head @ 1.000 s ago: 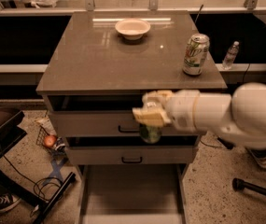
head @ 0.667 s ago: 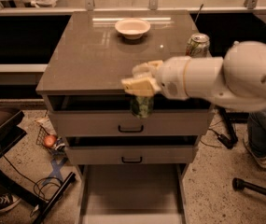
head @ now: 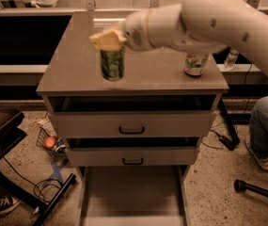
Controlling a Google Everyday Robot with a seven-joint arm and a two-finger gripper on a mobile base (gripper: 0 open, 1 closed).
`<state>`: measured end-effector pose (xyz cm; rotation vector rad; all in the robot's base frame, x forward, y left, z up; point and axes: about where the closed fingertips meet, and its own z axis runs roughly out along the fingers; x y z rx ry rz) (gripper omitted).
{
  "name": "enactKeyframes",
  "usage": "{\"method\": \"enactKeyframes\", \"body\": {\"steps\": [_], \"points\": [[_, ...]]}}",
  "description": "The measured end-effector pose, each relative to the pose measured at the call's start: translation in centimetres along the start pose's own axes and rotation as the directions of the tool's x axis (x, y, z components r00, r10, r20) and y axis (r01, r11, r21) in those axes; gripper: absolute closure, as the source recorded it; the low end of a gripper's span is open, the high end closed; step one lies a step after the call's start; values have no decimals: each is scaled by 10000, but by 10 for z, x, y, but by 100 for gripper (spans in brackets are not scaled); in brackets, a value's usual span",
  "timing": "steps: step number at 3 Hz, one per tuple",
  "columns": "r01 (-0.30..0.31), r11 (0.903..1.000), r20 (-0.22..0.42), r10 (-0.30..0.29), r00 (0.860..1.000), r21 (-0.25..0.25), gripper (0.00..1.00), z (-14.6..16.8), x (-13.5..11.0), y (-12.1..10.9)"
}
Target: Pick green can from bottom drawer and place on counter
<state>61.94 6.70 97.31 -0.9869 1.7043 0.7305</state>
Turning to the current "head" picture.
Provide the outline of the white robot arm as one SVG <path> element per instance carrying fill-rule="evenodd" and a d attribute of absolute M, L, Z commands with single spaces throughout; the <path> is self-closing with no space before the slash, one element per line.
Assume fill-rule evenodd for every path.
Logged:
<path fill-rule="evenodd" d="M 268 76 L 268 15 L 244 0 L 182 0 L 139 10 L 89 37 L 100 51 L 166 47 L 209 54 L 237 50 Z"/>

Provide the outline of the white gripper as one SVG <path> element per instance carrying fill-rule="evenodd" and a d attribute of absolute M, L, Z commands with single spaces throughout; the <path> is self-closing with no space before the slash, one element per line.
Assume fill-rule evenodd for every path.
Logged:
<path fill-rule="evenodd" d="M 150 11 L 141 10 L 129 14 L 121 23 L 122 32 L 106 29 L 89 37 L 92 45 L 100 51 L 118 51 L 125 44 L 134 51 L 152 49 L 148 32 Z"/>

